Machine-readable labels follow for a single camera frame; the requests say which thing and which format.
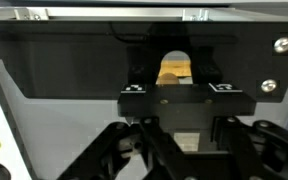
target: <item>black panel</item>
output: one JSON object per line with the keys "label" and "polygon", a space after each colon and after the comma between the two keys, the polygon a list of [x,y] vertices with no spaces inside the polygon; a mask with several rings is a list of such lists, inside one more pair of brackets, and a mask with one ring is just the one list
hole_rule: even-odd
{"label": "black panel", "polygon": [[[284,36],[288,23],[0,21],[0,58],[28,98],[117,99],[133,77],[155,83],[168,51],[187,52],[193,64],[207,46],[223,82],[257,101],[280,102],[288,53],[274,53],[272,44]],[[150,53],[136,55],[134,47]],[[134,64],[137,77],[129,76]],[[273,93],[260,90],[266,79],[279,83]]]}

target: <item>black mount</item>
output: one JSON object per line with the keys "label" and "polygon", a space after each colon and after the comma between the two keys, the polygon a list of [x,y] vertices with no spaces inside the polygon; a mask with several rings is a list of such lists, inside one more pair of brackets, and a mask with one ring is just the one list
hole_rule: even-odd
{"label": "black mount", "polygon": [[136,154],[148,170],[144,180],[288,179],[288,131],[269,121],[216,117],[211,141],[219,151],[190,154],[158,122],[110,124],[58,179],[112,180]]}

